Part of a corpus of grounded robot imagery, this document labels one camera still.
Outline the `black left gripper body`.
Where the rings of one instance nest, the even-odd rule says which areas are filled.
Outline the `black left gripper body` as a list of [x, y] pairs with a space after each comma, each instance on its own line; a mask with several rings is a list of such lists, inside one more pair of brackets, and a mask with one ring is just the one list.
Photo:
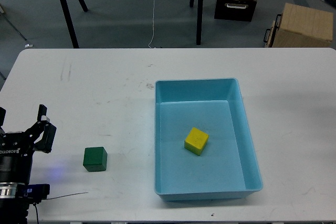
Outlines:
[[35, 138], [31, 130], [1, 130], [1, 182], [28, 184], [33, 162]]

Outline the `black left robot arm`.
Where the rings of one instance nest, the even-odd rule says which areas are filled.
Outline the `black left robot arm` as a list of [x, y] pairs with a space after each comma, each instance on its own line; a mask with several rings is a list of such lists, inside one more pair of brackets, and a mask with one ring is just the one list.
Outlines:
[[30, 205], [45, 200], [49, 184], [30, 184], [33, 154], [50, 153], [56, 127], [39, 106], [36, 123], [23, 132], [1, 129], [1, 223], [27, 223]]

